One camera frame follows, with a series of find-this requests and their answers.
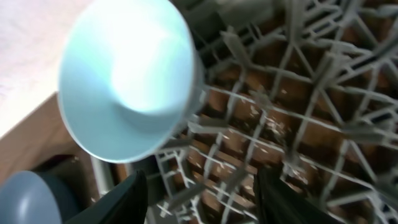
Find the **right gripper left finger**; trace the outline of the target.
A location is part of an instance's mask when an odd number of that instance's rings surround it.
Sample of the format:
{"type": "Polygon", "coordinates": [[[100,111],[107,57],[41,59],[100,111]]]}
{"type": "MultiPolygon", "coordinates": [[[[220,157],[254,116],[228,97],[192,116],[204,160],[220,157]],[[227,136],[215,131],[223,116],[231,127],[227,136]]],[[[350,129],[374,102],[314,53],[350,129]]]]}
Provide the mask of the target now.
{"type": "Polygon", "coordinates": [[[148,208],[146,175],[135,170],[94,205],[66,224],[144,224],[148,208]]]}

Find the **light blue bowl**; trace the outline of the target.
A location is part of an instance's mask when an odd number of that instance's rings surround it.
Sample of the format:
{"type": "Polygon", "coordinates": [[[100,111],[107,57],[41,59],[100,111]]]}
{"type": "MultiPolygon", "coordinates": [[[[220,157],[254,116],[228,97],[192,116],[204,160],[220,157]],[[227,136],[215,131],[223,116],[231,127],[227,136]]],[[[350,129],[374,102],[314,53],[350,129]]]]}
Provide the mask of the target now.
{"type": "Polygon", "coordinates": [[[70,33],[58,105],[74,141],[106,162],[158,151],[201,109],[205,70],[166,0],[93,1],[70,33]]]}

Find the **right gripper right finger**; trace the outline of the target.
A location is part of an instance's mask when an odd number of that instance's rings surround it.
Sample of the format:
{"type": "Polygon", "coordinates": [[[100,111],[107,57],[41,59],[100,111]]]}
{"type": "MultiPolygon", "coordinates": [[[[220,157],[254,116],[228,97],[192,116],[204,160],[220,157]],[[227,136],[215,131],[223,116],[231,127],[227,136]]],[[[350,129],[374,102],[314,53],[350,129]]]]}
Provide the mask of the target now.
{"type": "Polygon", "coordinates": [[[261,224],[337,224],[280,179],[279,169],[261,167],[254,176],[257,219],[261,224]]]}

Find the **dark blue plate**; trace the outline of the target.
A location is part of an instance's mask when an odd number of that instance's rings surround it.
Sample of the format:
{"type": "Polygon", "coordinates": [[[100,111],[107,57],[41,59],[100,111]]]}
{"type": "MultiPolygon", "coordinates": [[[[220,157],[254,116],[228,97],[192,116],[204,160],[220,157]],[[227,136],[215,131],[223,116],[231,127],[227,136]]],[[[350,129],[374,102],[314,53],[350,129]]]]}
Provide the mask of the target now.
{"type": "Polygon", "coordinates": [[[1,224],[65,223],[78,213],[71,189],[55,175],[25,170],[1,185],[1,224]]]}

